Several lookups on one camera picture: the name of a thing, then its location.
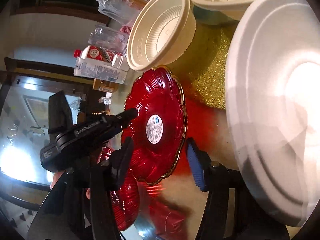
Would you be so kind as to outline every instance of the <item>gold glitter mat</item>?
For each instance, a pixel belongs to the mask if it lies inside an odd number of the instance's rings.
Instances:
[[[186,96],[211,107],[226,108],[224,72],[236,26],[209,26],[196,22],[196,33],[189,48],[167,65],[180,79]]]

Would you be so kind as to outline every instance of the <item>glass panel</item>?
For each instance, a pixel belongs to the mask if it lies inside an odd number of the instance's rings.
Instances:
[[[0,116],[0,167],[8,176],[45,185],[51,183],[52,174],[42,168],[39,153],[49,144],[48,98],[53,94],[32,87],[10,88]],[[79,98],[66,98],[76,123]]]

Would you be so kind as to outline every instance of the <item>red bottle cap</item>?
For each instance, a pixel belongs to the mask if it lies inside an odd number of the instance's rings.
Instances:
[[[75,50],[75,53],[73,54],[73,56],[74,56],[74,57],[80,57],[80,55],[81,55],[81,50],[76,49],[76,50]]]

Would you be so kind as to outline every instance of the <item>red glass bowl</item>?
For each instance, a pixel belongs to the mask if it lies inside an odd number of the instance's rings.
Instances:
[[[113,151],[110,147],[103,147],[97,162],[108,160]],[[122,187],[117,191],[111,191],[110,195],[117,227],[119,231],[124,231],[136,220],[140,205],[138,185],[130,169]]]
[[[130,168],[136,180],[155,185],[173,172],[186,136],[182,86],[165,66],[151,69],[134,82],[124,108],[138,110],[122,134],[134,141]]]

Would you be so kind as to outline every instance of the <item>red glass plate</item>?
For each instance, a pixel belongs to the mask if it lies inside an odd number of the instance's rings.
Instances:
[[[166,67],[151,69],[134,82],[124,108],[138,110],[122,134],[134,141],[130,168],[138,181],[155,185],[173,172],[186,136],[181,84]]]
[[[103,147],[97,162],[108,160],[113,151],[114,149],[110,147]],[[111,191],[110,194],[117,227],[119,231],[124,231],[136,220],[140,205],[138,185],[130,169],[128,169],[122,187],[117,191]]]

